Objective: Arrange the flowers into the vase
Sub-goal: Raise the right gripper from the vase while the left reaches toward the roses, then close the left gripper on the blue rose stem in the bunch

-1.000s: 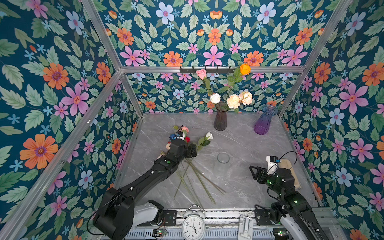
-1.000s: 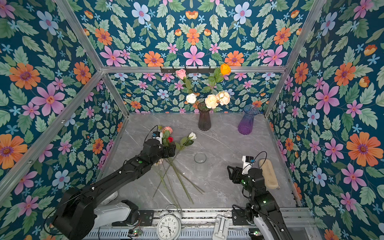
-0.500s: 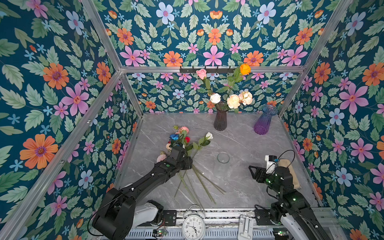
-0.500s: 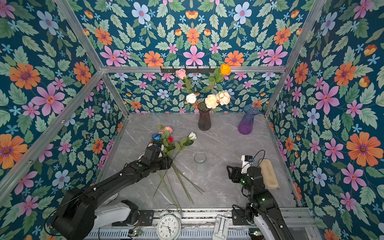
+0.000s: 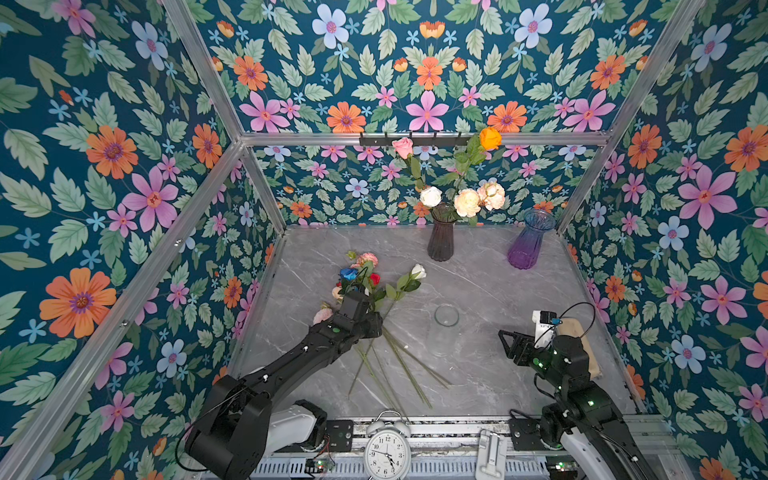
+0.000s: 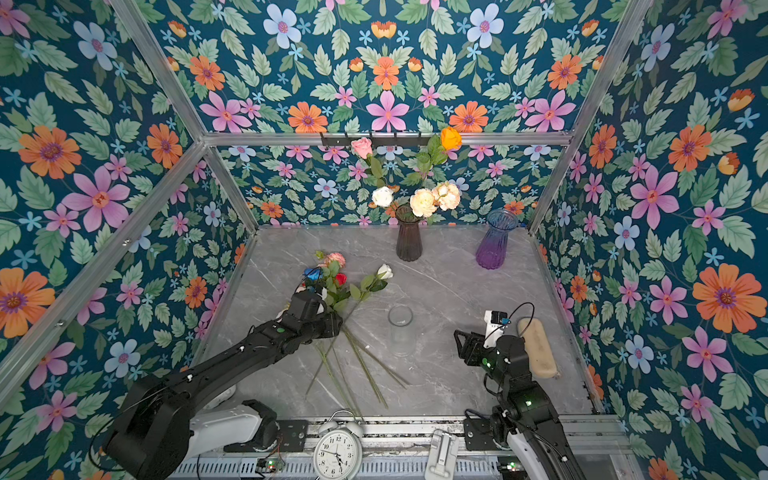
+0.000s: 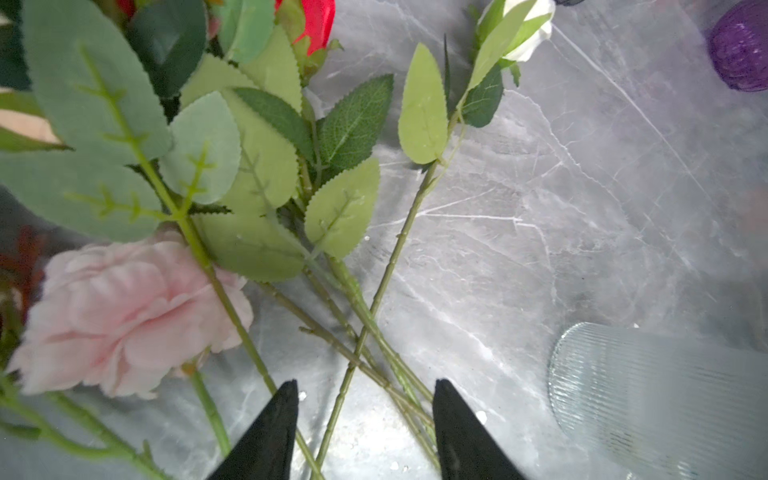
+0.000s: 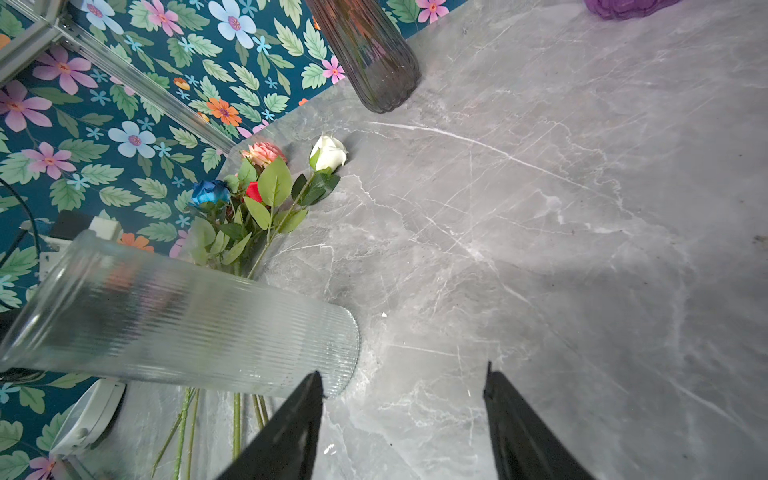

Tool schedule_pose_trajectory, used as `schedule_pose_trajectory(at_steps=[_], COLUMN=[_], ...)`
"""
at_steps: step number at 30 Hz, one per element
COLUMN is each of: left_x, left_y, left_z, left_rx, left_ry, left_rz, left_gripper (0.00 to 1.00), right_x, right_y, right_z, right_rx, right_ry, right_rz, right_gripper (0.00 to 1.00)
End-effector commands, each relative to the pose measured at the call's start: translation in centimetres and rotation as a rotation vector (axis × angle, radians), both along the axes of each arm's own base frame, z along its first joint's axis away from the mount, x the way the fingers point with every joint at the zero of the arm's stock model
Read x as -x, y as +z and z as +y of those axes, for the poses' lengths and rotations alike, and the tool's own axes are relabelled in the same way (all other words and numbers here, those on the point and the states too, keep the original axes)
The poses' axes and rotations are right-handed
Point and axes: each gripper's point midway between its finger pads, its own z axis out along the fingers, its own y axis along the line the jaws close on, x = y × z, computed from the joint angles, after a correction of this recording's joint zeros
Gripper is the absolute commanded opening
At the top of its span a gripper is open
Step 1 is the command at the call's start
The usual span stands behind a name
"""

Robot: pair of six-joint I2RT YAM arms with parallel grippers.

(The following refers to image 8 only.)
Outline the clear glass cup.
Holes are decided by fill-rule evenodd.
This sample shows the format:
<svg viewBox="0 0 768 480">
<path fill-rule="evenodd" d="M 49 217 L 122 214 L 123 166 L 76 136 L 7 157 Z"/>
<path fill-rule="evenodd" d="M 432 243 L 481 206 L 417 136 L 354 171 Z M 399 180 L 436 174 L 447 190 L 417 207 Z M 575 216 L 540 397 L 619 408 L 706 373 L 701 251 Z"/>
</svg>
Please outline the clear glass cup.
<svg viewBox="0 0 768 480">
<path fill-rule="evenodd" d="M 345 308 L 80 234 L 1 342 L 3 368 L 285 398 L 335 396 L 360 353 Z"/>
</svg>

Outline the red rose stem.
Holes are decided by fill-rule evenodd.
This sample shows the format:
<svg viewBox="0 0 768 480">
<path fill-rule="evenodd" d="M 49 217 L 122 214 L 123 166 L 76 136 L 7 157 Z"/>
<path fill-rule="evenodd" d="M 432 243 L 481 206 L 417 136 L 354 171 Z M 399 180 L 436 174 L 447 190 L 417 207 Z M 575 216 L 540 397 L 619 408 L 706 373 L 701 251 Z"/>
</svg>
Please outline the red rose stem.
<svg viewBox="0 0 768 480">
<path fill-rule="evenodd" d="M 262 203 L 262 197 L 259 191 L 258 183 L 257 182 L 251 182 L 245 192 L 245 196 L 247 198 L 250 198 L 254 200 L 257 203 Z"/>
</svg>

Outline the cream white rose stem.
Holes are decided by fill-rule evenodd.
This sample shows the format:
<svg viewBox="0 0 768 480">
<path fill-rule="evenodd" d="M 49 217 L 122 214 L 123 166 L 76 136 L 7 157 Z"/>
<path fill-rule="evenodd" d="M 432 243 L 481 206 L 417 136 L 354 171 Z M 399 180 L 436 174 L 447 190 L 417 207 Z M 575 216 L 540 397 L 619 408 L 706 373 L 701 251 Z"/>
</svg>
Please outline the cream white rose stem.
<svg viewBox="0 0 768 480">
<path fill-rule="evenodd" d="M 257 203 L 244 193 L 246 212 L 256 227 L 256 252 L 245 276 L 254 279 L 278 237 L 294 231 L 309 208 L 336 189 L 341 180 L 337 171 L 347 162 L 348 151 L 337 138 L 321 135 L 310 149 L 309 171 L 297 177 L 292 176 L 282 151 L 269 142 L 250 145 L 244 160 L 259 171 L 254 182 L 263 200 Z"/>
</svg>

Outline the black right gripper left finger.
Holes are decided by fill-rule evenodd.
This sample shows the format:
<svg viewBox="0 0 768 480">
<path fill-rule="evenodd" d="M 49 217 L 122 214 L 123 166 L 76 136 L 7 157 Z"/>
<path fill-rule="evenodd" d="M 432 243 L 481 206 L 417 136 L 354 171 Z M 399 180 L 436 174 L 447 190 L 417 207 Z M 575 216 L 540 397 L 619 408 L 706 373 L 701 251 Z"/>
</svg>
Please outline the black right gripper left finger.
<svg viewBox="0 0 768 480">
<path fill-rule="evenodd" d="M 308 374 L 220 480 L 310 480 L 323 413 L 318 371 Z"/>
</svg>

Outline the dark pink ribbed glass vase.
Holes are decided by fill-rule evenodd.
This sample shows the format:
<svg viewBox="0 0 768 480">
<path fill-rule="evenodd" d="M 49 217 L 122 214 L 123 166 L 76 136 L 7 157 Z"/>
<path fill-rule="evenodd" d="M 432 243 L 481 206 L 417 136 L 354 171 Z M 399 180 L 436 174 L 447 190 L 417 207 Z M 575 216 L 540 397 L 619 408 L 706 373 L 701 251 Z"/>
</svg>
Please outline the dark pink ribbed glass vase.
<svg viewBox="0 0 768 480">
<path fill-rule="evenodd" d="M 418 60 L 378 2 L 318 0 L 307 5 L 368 110 L 391 112 L 411 96 L 421 79 Z"/>
</svg>

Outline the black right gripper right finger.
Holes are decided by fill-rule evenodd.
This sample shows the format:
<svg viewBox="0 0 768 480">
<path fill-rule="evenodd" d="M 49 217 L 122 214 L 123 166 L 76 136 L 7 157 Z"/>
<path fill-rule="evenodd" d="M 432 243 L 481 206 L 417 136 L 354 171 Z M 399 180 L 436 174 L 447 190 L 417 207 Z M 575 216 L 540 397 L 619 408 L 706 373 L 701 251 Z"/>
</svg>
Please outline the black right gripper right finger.
<svg viewBox="0 0 768 480">
<path fill-rule="evenodd" d="M 491 365 L 483 399 L 500 479 L 593 480 L 508 378 Z"/>
</svg>

